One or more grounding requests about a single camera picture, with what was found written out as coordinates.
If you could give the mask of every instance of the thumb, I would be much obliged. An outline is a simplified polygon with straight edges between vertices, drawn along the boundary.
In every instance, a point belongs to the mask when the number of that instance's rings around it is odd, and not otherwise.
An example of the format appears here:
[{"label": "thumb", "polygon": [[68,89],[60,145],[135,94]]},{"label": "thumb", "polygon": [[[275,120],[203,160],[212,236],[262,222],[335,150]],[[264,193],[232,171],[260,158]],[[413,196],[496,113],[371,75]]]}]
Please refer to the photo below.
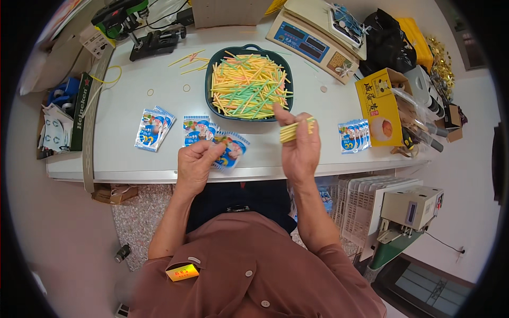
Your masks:
[{"label": "thumb", "polygon": [[203,157],[200,158],[199,162],[203,163],[206,166],[210,166],[212,162],[216,161],[224,151],[226,150],[226,145],[221,143],[214,144],[210,146],[210,148],[203,153]]},{"label": "thumb", "polygon": [[295,132],[297,137],[297,147],[306,147],[309,144],[309,133],[307,131],[307,121],[301,120],[297,125],[297,131]]}]

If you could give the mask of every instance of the white table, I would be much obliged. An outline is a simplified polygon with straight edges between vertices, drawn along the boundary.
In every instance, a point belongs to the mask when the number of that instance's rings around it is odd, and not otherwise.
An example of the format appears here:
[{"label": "white table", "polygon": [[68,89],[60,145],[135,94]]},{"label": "white table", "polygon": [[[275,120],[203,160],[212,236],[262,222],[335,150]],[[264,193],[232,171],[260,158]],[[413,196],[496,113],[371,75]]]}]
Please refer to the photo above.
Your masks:
[{"label": "white table", "polygon": [[[289,52],[265,39],[272,18],[261,24],[249,26],[216,27],[205,30],[188,28],[186,39],[169,55],[150,57],[136,62],[129,60],[132,42],[127,41],[115,49],[110,65],[120,65],[120,80],[100,94],[94,134],[94,181],[98,183],[174,183],[177,180],[177,151],[182,146],[182,119],[185,115],[208,115],[222,130],[246,134],[251,142],[246,155],[234,171],[225,175],[218,171],[210,174],[211,182],[253,181],[283,179],[281,145],[277,122],[247,123],[222,119],[205,103],[205,70],[184,75],[180,73],[200,66],[201,62],[179,68],[182,61],[171,67],[169,63],[201,49],[200,57],[210,58],[215,52],[230,46],[253,43],[263,49]],[[258,33],[241,33],[258,31]],[[407,159],[391,155],[390,147],[372,147],[358,154],[342,155],[337,124],[362,118],[354,79],[347,85],[321,69],[317,73],[296,54],[282,55],[290,65],[295,100],[292,113],[306,111],[315,116],[320,125],[322,151],[317,176],[346,174],[427,162],[430,158],[419,155]],[[106,73],[105,80],[113,80],[118,69]],[[184,92],[183,85],[191,86]],[[322,93],[320,86],[327,86]],[[147,96],[149,89],[153,96]],[[138,126],[144,108],[163,107],[177,117],[157,153],[134,147]],[[50,178],[82,181],[81,152],[61,154],[47,159]]]}]

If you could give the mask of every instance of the brown shirt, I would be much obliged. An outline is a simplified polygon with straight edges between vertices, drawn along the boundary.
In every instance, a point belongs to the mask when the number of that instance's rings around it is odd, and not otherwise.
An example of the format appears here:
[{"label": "brown shirt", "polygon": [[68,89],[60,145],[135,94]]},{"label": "brown shirt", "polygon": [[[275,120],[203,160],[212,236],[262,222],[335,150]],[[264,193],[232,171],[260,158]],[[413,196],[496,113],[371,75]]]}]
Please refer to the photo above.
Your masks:
[{"label": "brown shirt", "polygon": [[[386,309],[340,244],[316,255],[256,212],[223,213],[174,256],[146,261],[129,317],[385,317]],[[168,267],[195,264],[173,282]]]}]

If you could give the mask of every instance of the digital scale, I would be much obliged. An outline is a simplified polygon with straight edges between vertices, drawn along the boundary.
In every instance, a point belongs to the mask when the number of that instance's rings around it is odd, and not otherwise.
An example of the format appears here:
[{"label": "digital scale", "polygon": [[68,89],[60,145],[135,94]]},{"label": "digital scale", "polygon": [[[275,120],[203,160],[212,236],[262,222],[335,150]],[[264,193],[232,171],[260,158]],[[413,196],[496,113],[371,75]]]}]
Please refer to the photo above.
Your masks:
[{"label": "digital scale", "polygon": [[353,42],[334,27],[322,0],[288,0],[266,39],[299,54],[346,84],[366,59],[366,41]]}]

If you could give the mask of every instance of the yellow container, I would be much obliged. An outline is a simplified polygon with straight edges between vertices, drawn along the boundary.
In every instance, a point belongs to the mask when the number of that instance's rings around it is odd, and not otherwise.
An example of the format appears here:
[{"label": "yellow container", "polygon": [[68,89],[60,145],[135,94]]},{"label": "yellow container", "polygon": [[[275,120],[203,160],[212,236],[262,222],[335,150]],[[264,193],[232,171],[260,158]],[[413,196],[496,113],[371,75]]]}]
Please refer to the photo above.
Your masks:
[{"label": "yellow container", "polygon": [[407,35],[410,44],[415,48],[417,64],[425,66],[429,74],[433,65],[433,55],[417,23],[413,18],[396,18],[396,20],[400,23],[400,28]]}]

